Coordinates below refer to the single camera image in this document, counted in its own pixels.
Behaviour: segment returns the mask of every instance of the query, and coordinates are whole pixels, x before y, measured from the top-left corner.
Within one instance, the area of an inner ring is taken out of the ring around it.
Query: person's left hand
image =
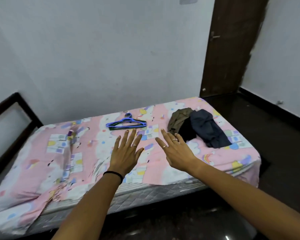
[[[122,177],[125,177],[126,174],[129,173],[134,168],[134,166],[136,166],[141,152],[144,150],[144,148],[140,148],[136,152],[136,148],[139,145],[142,135],[138,135],[132,144],[132,141],[136,135],[136,129],[132,130],[132,133],[127,141],[128,134],[129,130],[126,130],[122,138],[120,147],[119,142],[121,136],[116,139],[111,154],[110,166],[108,169],[109,171],[120,173]]]

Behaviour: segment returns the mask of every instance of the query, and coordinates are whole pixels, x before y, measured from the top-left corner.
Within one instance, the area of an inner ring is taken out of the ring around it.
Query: blue clothes hanger
[[[118,126],[119,124],[121,124],[123,122],[129,122],[129,123],[136,122],[138,124]],[[121,129],[143,128],[143,127],[147,126],[147,121],[133,119],[131,113],[126,113],[124,115],[123,119],[121,119],[119,121],[108,123],[105,126],[108,127],[109,130],[111,130],[111,131],[113,131],[113,130],[121,130]]]

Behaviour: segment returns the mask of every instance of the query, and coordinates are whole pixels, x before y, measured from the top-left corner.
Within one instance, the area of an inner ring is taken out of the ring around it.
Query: brown garment
[[[178,133],[184,120],[190,117],[192,111],[192,108],[183,108],[174,112],[168,123],[168,132],[172,135],[174,135],[174,133]]]

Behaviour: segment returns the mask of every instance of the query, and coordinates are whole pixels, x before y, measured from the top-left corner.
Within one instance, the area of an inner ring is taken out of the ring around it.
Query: pile of clothes
[[[180,134],[184,141],[190,141],[198,135],[211,148],[231,145],[223,130],[213,120],[212,114],[204,109],[178,109],[169,120],[168,131],[172,135]]]

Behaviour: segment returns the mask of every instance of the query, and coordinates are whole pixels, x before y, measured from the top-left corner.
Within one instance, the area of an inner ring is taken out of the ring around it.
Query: headboard
[[[23,144],[26,142],[28,137],[31,135],[33,130],[37,127],[43,126],[42,122],[36,116],[36,114],[32,111],[26,101],[21,97],[20,93],[15,92],[4,101],[0,103],[0,115],[10,108],[14,103],[18,103],[19,106],[23,109],[23,111],[28,115],[31,122],[28,126],[21,132],[18,138],[11,144],[11,146],[2,154],[0,157],[0,174],[4,170],[4,168],[8,165],[8,163],[12,160],[12,158],[16,155],[16,153],[21,149]]]

